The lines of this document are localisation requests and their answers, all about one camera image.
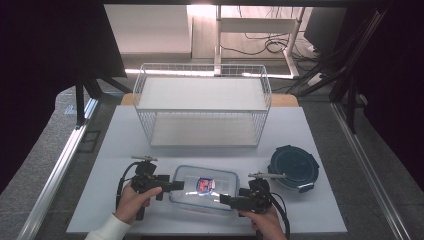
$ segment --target container lid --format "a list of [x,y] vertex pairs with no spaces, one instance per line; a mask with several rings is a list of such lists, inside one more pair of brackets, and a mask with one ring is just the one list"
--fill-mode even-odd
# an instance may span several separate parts
[[239,178],[234,172],[181,165],[175,171],[173,180],[184,181],[184,190],[172,191],[170,201],[182,204],[189,210],[232,211],[228,205],[220,203],[219,195],[238,195]]
[[271,158],[268,172],[284,174],[285,178],[275,179],[278,183],[306,192],[314,188],[318,179],[319,165],[305,150],[290,145],[279,147]]

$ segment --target clear plastic container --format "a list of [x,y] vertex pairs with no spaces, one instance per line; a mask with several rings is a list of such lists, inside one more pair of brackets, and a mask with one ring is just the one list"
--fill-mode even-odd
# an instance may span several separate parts
[[171,202],[196,212],[223,213],[232,209],[219,202],[219,195],[238,196],[239,178],[234,172],[181,165],[174,181],[184,181],[184,190],[172,191]]

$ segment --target human hand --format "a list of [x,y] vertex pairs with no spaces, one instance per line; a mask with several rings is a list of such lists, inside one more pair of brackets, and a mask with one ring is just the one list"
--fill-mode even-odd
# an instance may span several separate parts
[[138,194],[131,187],[131,182],[127,183],[122,191],[115,217],[131,225],[137,216],[138,210],[141,207],[150,206],[150,198],[161,192],[162,188],[156,187],[145,193]]
[[261,231],[263,240],[286,240],[283,230],[280,226],[277,210],[271,207],[265,213],[253,213],[250,211],[238,210],[238,212],[252,220],[252,229]]

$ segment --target aluminum rail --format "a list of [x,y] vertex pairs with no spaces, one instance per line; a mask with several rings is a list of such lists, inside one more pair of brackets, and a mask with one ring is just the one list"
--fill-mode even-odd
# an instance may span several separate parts
[[78,144],[87,129],[87,125],[96,109],[98,100],[90,99],[85,107],[85,121],[79,129],[74,129],[68,139],[62,153],[60,154],[55,167],[53,168],[50,177],[48,178],[40,196],[37,199],[31,213],[29,214],[24,226],[19,233],[17,239],[34,239],[38,230],[47,214],[47,211],[52,203],[60,183],[62,182],[66,170],[68,169],[72,157],[74,156]]
[[364,149],[362,148],[359,139],[355,134],[352,134],[348,125],[346,124],[344,120],[346,116],[344,114],[343,109],[341,108],[340,103],[331,103],[331,107],[333,108],[333,111],[343,129],[343,132],[345,133],[346,138],[349,141],[349,144],[356,155],[359,165],[361,166],[362,171],[364,172],[365,177],[371,187],[371,190],[373,191],[378,204],[383,210],[383,213],[396,239],[411,239],[398,211],[396,210],[395,205],[393,204],[392,200],[384,189],[383,184],[377,176],[377,173],[374,171],[374,168],[370,160],[368,159],[368,156],[366,155]]

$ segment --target desk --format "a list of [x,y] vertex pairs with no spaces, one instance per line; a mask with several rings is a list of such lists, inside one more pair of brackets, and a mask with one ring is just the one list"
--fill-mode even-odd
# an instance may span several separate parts
[[[293,100],[292,96],[284,95],[274,95],[274,98]],[[284,105],[284,102],[274,103],[276,105]],[[320,165],[316,187],[307,193],[284,189],[270,181],[271,191],[285,199],[292,232],[346,232],[302,108],[272,107],[257,148],[154,148],[149,146],[134,107],[128,105],[115,110],[67,232],[87,233],[96,229],[114,211],[117,183],[125,168],[134,162],[130,158],[132,155],[157,157],[155,174],[170,174],[171,179],[179,165],[193,165],[233,171],[240,178],[240,186],[247,187],[247,175],[258,170],[266,172],[275,149],[285,145],[306,150]],[[162,202],[152,201],[145,220],[137,222],[129,233],[159,236],[254,234],[250,230],[250,221],[238,218],[235,212],[221,216],[181,210],[166,195]]]

